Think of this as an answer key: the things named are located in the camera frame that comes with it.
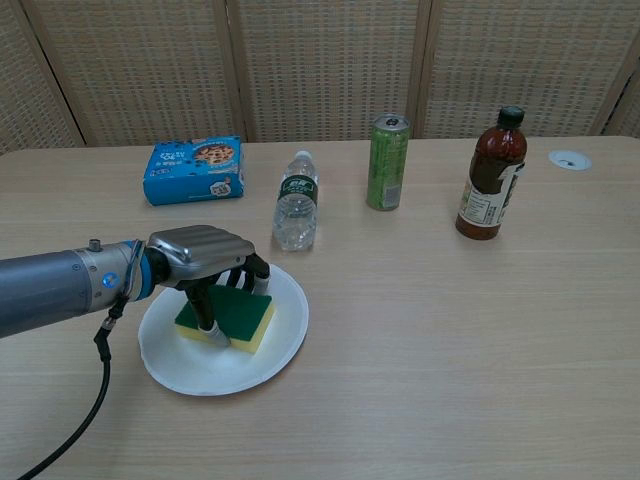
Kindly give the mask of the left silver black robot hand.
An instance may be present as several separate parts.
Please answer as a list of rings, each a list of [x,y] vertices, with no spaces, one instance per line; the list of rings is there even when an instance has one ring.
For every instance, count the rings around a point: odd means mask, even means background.
[[[155,285],[186,294],[197,329],[218,347],[230,344],[215,317],[208,294],[224,273],[226,285],[251,294],[266,292],[270,266],[256,254],[254,244],[224,229],[195,225],[153,233],[144,248]]]

